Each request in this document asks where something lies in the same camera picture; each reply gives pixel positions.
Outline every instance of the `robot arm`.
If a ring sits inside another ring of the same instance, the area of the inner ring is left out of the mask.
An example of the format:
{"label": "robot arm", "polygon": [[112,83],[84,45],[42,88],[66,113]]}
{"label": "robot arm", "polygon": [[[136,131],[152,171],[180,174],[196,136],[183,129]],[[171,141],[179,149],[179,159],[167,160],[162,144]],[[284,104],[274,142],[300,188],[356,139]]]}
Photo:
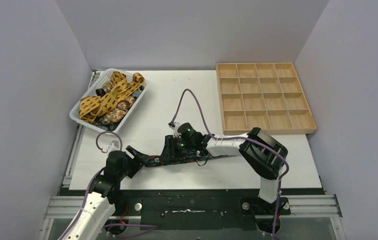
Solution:
{"label": "robot arm", "polygon": [[[283,161],[265,147],[238,138],[243,137],[260,142],[285,158],[288,150],[263,130],[255,127],[242,135],[215,135],[212,138],[207,134],[195,131],[188,122],[183,124],[171,122],[169,126],[174,130],[174,134],[165,137],[164,150],[159,156],[161,161],[180,161],[192,158],[193,152],[198,156],[211,158],[241,156],[261,177],[258,197],[270,204],[277,199],[279,175],[284,164]],[[123,212],[125,203],[120,190],[121,181],[126,176],[132,178],[142,166],[152,159],[151,156],[140,153],[131,146],[126,147],[126,150],[134,157],[119,150],[116,141],[110,144],[103,174],[100,171],[91,181],[82,209],[79,210],[59,240],[94,240],[110,216]]]}
{"label": "robot arm", "polygon": [[90,182],[83,207],[58,240],[95,240],[105,222],[114,213],[123,211],[125,203],[120,183],[126,176],[132,178],[142,168],[143,161],[118,150],[115,142],[108,148],[103,174],[99,171]]}
{"label": "robot arm", "polygon": [[174,130],[173,136],[180,138],[186,149],[196,149],[200,153],[206,151],[213,158],[220,156],[243,157],[261,177],[258,197],[270,204],[277,199],[279,175],[284,164],[283,161],[265,147],[244,140],[252,139],[260,142],[286,158],[288,150],[265,131],[254,127],[248,133],[236,136],[215,135],[215,139],[213,139],[207,134],[202,135],[195,131],[188,122],[183,124],[171,122],[169,126]]}

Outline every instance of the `white backdrop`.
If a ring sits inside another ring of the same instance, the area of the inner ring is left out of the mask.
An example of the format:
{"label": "white backdrop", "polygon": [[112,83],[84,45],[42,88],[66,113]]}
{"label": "white backdrop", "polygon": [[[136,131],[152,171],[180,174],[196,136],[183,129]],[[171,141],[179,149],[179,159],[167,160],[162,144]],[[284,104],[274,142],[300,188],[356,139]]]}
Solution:
{"label": "white backdrop", "polygon": [[90,76],[53,0],[0,0],[0,240],[37,239]]}
{"label": "white backdrop", "polygon": [[349,240],[378,239],[378,1],[330,0],[295,61],[323,187]]}
{"label": "white backdrop", "polygon": [[329,0],[56,0],[93,69],[294,62]]}

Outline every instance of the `wooden compartment organizer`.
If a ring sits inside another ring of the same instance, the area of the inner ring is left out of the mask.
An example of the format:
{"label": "wooden compartment organizer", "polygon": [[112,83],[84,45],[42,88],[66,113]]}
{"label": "wooden compartment organizer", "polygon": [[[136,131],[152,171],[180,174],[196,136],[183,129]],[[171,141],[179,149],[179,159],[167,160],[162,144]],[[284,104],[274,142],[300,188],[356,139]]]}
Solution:
{"label": "wooden compartment organizer", "polygon": [[224,134],[254,127],[269,134],[317,129],[292,63],[219,63],[216,71]]}

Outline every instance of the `plastic basket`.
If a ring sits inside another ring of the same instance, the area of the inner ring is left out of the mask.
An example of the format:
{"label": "plastic basket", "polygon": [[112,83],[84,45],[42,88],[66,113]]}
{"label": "plastic basket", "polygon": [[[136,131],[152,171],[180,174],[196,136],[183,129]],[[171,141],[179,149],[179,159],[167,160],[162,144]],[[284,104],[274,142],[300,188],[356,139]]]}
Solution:
{"label": "plastic basket", "polygon": [[[96,96],[95,90],[101,89],[102,86],[111,79],[111,76],[113,75],[114,71],[125,74],[126,77],[127,77],[128,83],[130,83],[133,79],[133,74],[130,73],[130,72],[126,72],[126,71],[122,71],[122,70],[118,70],[118,69],[114,69],[114,68],[107,69],[99,76],[99,78],[92,84],[92,86],[84,93],[84,95],[81,97],[81,99],[85,98],[87,96]],[[145,81],[143,82],[142,85],[143,85],[143,90],[140,93],[140,96],[136,99],[133,106],[131,106],[131,108],[128,110],[127,114],[123,117],[123,119],[121,120],[121,122],[119,123],[117,128],[113,131],[114,133],[118,133],[118,131],[120,130],[122,125],[125,123],[127,118],[129,118],[132,115],[132,112],[136,109],[136,107],[138,106],[142,97],[145,95],[149,83],[145,79]],[[98,127],[97,125],[93,125],[93,124],[90,124],[88,122],[81,120],[80,115],[79,115],[79,109],[80,109],[80,100],[74,105],[74,107],[71,109],[71,111],[69,113],[69,116],[72,120],[76,121],[78,124],[81,124],[85,127],[93,129],[97,132],[104,132],[105,131],[104,129]]]}

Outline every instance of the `purple cable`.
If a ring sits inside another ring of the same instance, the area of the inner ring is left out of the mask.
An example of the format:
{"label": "purple cable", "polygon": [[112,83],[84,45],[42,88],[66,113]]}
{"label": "purple cable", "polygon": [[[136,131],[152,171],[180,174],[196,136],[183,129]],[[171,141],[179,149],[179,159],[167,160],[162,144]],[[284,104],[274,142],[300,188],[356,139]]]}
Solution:
{"label": "purple cable", "polygon": [[83,202],[81,203],[81,207],[80,209],[78,210],[77,212],[77,215],[75,216],[75,218],[73,219],[73,221],[70,223],[70,225],[68,225],[68,227],[65,229],[65,231],[61,234],[61,236],[59,236],[59,240],[60,239],[63,239],[68,233],[69,231],[71,230],[72,227],[74,227],[74,225],[77,223],[77,221],[79,220],[80,218],[80,215],[82,215],[82,212],[83,212],[83,208],[85,207],[85,204],[86,204],[86,201],[88,199],[88,194],[89,194],[89,188],[91,187],[93,181],[95,180],[95,178],[97,177],[97,175],[99,175],[102,171],[104,170],[104,167],[99,170],[93,177],[92,179],[90,180],[89,182],[89,185],[87,185],[87,188],[86,188],[86,191],[84,192],[84,197],[83,197]]}
{"label": "purple cable", "polygon": [[176,113],[174,114],[173,118],[171,119],[171,122],[174,122],[176,120],[177,113],[179,112],[180,105],[182,104],[183,96],[185,95],[186,92],[189,92],[190,94],[192,94],[192,97],[195,99],[195,102],[198,105],[199,113],[201,114],[201,118],[202,118],[202,122],[203,122],[203,125],[205,127],[205,130],[212,139],[214,139],[214,140],[238,140],[238,139],[242,139],[242,140],[245,140],[245,141],[249,141],[249,142],[256,144],[258,146],[261,146],[261,147],[267,149],[268,151],[270,151],[271,153],[273,153],[276,157],[278,157],[280,160],[282,160],[283,164],[286,166],[286,170],[282,173],[282,175],[279,176],[279,183],[278,183],[278,187],[277,187],[276,210],[274,211],[273,230],[271,232],[271,239],[272,240],[275,239],[276,221],[277,221],[278,209],[279,209],[279,198],[280,198],[280,192],[281,192],[281,187],[282,187],[281,180],[282,180],[283,176],[285,176],[289,172],[289,164],[286,162],[286,159],[283,156],[281,156],[279,153],[277,153],[271,147],[269,147],[269,146],[267,146],[267,145],[265,145],[265,144],[263,144],[259,141],[256,141],[254,139],[251,139],[251,138],[247,138],[247,137],[243,137],[243,136],[232,136],[232,137],[223,137],[223,138],[215,137],[214,134],[212,134],[210,132],[210,130],[208,129],[207,122],[205,121],[204,113],[201,109],[201,105],[200,105],[200,102],[197,99],[197,96],[195,96],[194,92],[192,90],[188,89],[188,88],[183,90],[183,92],[181,93],[181,97],[180,97],[180,101],[178,102]]}
{"label": "purple cable", "polygon": [[120,151],[123,149],[123,141],[122,141],[122,138],[115,132],[113,131],[103,131],[101,133],[99,133],[97,136],[96,136],[96,139],[95,139],[95,143],[96,143],[96,147],[97,149],[99,149],[101,152],[104,152],[103,149],[101,148],[101,146],[99,146],[99,143],[98,143],[98,140],[99,140],[99,137],[102,135],[102,134],[112,134],[114,136],[116,136],[118,138],[118,140],[120,141]]}
{"label": "purple cable", "polygon": [[120,236],[120,235],[115,235],[116,238],[119,238],[119,239],[127,239],[127,238],[133,238],[133,237],[136,237],[136,236],[140,236],[140,235],[143,235],[143,234],[147,234],[149,232],[152,232],[156,229],[158,229],[158,226],[157,225],[143,225],[143,224],[122,224],[122,223],[114,223],[114,224],[108,224],[108,225],[105,225],[103,226],[104,228],[108,228],[107,229],[107,232],[110,231],[111,228],[113,227],[119,227],[119,226],[123,226],[123,227],[139,227],[139,228],[150,228],[146,231],[142,231],[142,232],[138,232],[138,233],[135,233],[133,235],[127,235],[127,236]]}

